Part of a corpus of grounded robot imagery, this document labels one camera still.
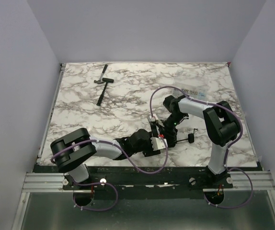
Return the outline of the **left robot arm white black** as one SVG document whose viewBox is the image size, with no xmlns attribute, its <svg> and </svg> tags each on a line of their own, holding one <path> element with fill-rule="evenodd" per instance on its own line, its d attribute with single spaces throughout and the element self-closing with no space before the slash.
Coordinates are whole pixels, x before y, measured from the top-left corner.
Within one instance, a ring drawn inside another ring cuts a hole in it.
<svg viewBox="0 0 275 230">
<path fill-rule="evenodd" d="M 149 157 L 160 154 L 160 150 L 153 149 L 151 137 L 151 132 L 139 129 L 129 137 L 116 138 L 112 142 L 121 147 L 129 157 L 139 152 Z M 58 171 L 68 173 L 77 183 L 85 183 L 88 180 L 89 172 L 84 162 L 91 156 L 106 157 L 114 161 L 126 158 L 119 148 L 104 143 L 102 139 L 99 142 L 80 144 L 77 151 L 73 149 L 64 151 L 73 144 L 90 139 L 96 140 L 96 137 L 90 136 L 86 128 L 79 128 L 50 144 L 53 155 L 62 152 L 54 158 Z"/>
</svg>

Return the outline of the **black folding umbrella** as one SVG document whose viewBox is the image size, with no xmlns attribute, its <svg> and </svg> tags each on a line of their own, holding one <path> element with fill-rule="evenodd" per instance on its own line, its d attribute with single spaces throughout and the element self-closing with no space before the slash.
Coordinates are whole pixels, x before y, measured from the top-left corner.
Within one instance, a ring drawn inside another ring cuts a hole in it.
<svg viewBox="0 0 275 230">
<path fill-rule="evenodd" d="M 179 126 L 184 120 L 188 120 L 188 119 L 189 119 L 189 117 L 185 116 L 180 121 L 178 121 L 177 126 Z M 161 150 L 158 150 L 158 151 L 153 150 L 151 140 L 150 140 L 151 137 L 162 136 L 163 138 L 165 138 L 167 140 L 168 147 L 173 148 L 173 147 L 176 146 L 177 143 L 182 142 L 182 141 L 186 141 L 190 144 L 194 143 L 194 141 L 195 141 L 195 132 L 199 131 L 198 128 L 194 127 L 192 129 L 192 131 L 186 135 L 186 138 L 178 139 L 177 138 L 178 132 L 177 133 L 164 133 L 163 132 L 163 126 L 159 126 L 155 123 L 150 123 L 150 122 L 149 122 L 149 125 L 150 125 L 150 128 L 151 128 L 151 131 L 149 132 L 150 146 L 148 147 L 147 150 L 142 151 L 144 157 L 150 157 L 150 156 L 155 156 L 155 155 L 160 154 Z"/>
</svg>

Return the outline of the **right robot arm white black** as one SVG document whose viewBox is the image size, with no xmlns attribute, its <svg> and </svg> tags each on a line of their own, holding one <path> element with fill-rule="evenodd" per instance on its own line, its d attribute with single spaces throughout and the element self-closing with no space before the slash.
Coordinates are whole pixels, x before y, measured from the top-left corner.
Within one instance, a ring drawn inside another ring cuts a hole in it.
<svg viewBox="0 0 275 230">
<path fill-rule="evenodd" d="M 169 148 L 175 147 L 178 133 L 176 126 L 185 117 L 194 115 L 204 119 L 208 137 L 212 141 L 210 161 L 206 166 L 207 182 L 216 184 L 223 180 L 227 174 L 227 147 L 241 132 L 240 122 L 232 114 L 229 103 L 221 101 L 207 105 L 205 102 L 198 103 L 185 96 L 175 98 L 170 95 L 164 99 L 163 105 L 170 115 L 163 121 L 163 127 L 159 130 L 167 140 Z"/>
</svg>

